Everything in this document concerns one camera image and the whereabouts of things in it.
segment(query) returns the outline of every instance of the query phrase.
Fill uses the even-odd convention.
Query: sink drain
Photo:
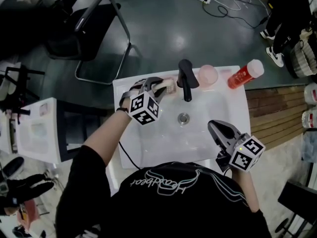
[[[181,113],[178,115],[177,120],[181,125],[188,124],[189,123],[189,115],[187,113]]]

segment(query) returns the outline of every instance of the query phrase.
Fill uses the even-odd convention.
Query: white sneaker
[[[263,37],[263,39],[270,39],[270,40],[274,40],[275,39],[275,35],[274,36],[270,36],[266,29],[264,31],[262,31],[260,34]]]
[[[284,66],[283,59],[282,59],[282,55],[283,55],[282,53],[275,54],[273,52],[272,47],[266,48],[266,52],[272,58],[272,60],[274,61],[274,63],[276,63],[276,65],[278,67],[282,68]]]

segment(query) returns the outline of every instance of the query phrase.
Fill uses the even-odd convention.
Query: white marker cube
[[[130,100],[129,116],[140,125],[146,125],[159,119],[159,105],[148,92],[131,96]]]
[[[229,164],[248,172],[258,162],[264,151],[265,146],[252,136],[235,148]]]

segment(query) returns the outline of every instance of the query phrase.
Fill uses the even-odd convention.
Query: sink basin
[[[131,121],[121,137],[121,144],[139,167],[153,167],[162,163],[196,162],[214,159],[219,152],[207,123],[219,119],[234,124],[241,132],[250,133],[250,119],[244,87],[232,90],[227,79],[238,66],[217,67],[218,81],[209,88],[192,90],[192,101],[183,100],[183,89],[165,95],[159,104],[162,110],[157,122],[140,126]],[[193,69],[197,76],[199,69]],[[115,108],[125,91],[138,80],[157,76],[177,79],[178,70],[118,79],[113,82]],[[121,148],[123,168],[134,166]]]

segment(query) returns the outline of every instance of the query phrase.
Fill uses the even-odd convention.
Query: wooden plank
[[[267,137],[263,137],[263,138],[261,138],[261,143],[268,144],[268,143],[273,142],[281,137],[287,136],[288,134],[290,134],[290,133],[292,133],[292,132],[294,132],[302,127],[303,126],[300,123],[300,124],[297,124],[297,125],[294,125],[294,126],[288,128],[286,130],[283,130],[281,132],[275,133],[275,134],[267,136]]]
[[[303,112],[299,112],[299,113],[296,113],[296,114],[294,114],[292,116],[287,116],[287,117],[284,117],[282,119],[278,119],[278,120],[275,120],[275,121],[272,121],[272,122],[268,122],[268,123],[265,123],[265,124],[262,124],[262,125],[259,125],[259,126],[251,127],[251,133],[254,133],[254,132],[257,132],[257,131],[260,131],[260,130],[264,130],[264,129],[268,129],[268,128],[271,128],[271,127],[274,127],[274,126],[277,126],[279,124],[282,124],[282,123],[285,123],[287,121],[296,119],[298,117],[301,118],[302,114],[303,114]]]
[[[290,94],[303,92],[305,85],[303,86],[291,86],[291,87],[278,87],[269,89],[259,89],[259,90],[248,90],[246,91],[247,99],[257,99],[264,97],[271,97],[275,95]]]
[[[273,122],[273,121],[278,120],[278,119],[282,119],[282,118],[287,117],[287,116],[292,116],[296,113],[303,112],[306,109],[307,109],[307,104],[303,104],[303,105],[300,105],[297,107],[285,109],[285,110],[275,112],[273,114],[265,115],[262,117],[250,118],[250,124],[251,124],[251,127],[255,127],[258,125],[265,124],[265,123]]]
[[[284,101],[297,100],[304,97],[304,92],[276,95],[273,97],[250,99],[248,101],[249,109],[277,104]]]
[[[265,150],[269,150],[269,149],[271,149],[271,148],[273,148],[275,146],[283,144],[283,143],[287,142],[288,140],[291,140],[293,137],[296,137],[296,136],[300,135],[303,132],[304,132],[304,128],[300,128],[300,129],[298,129],[298,130],[296,130],[296,131],[294,131],[294,132],[292,132],[292,133],[290,133],[290,134],[288,134],[288,135],[286,135],[284,137],[281,137],[281,138],[279,138],[279,139],[277,139],[275,141],[267,143],[267,144],[265,144],[265,146],[266,146]]]
[[[305,103],[304,97],[301,99],[297,100],[292,100],[292,101],[287,101],[287,102],[280,102],[278,104],[274,105],[269,105],[269,106],[264,106],[264,107],[259,107],[259,108],[254,108],[254,109],[249,109],[249,114],[250,117],[260,117],[264,115],[268,115],[277,111],[289,109],[292,107],[296,107],[299,105],[302,105]]]
[[[276,134],[278,132],[281,132],[283,130],[287,130],[288,128],[291,128],[297,124],[302,124],[302,117],[297,117],[296,119],[287,121],[280,125],[254,132],[252,133],[252,135],[255,136],[257,139],[261,139],[261,138]]]

